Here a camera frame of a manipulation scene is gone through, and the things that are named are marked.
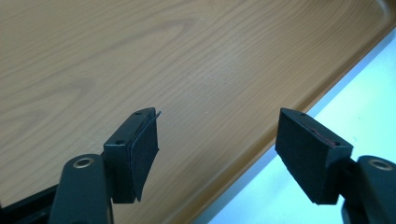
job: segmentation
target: table top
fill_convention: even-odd
[[[116,223],[188,222],[395,27],[395,2],[0,3],[0,200],[58,183],[155,106],[160,151]]]

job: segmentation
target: black bracket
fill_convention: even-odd
[[[0,210],[0,223],[113,223],[112,203],[142,198],[158,152],[155,108],[134,112],[104,145],[102,155],[67,162],[58,186]]]
[[[378,157],[350,159],[353,146],[305,113],[282,108],[276,152],[308,198],[336,204],[345,223],[396,223],[396,165]]]

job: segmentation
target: wooden table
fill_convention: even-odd
[[[160,152],[116,223],[189,222],[395,27],[395,1],[2,1],[0,200],[58,183],[155,106]]]

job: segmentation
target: metal rivet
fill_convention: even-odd
[[[75,168],[80,169],[80,168],[85,168],[87,166],[90,166],[91,164],[93,164],[93,162],[94,162],[93,158],[85,157],[85,158],[79,159],[78,161],[75,161],[73,163],[73,166]]]
[[[383,171],[391,171],[393,170],[393,167],[385,162],[385,161],[381,161],[381,160],[377,160],[377,159],[371,159],[369,160],[369,164],[374,166],[375,168],[379,169],[379,170],[383,170]]]

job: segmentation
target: white floor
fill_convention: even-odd
[[[396,30],[308,114],[354,146],[353,160],[396,163]],[[195,223],[343,223],[343,201],[311,203],[271,148]]]

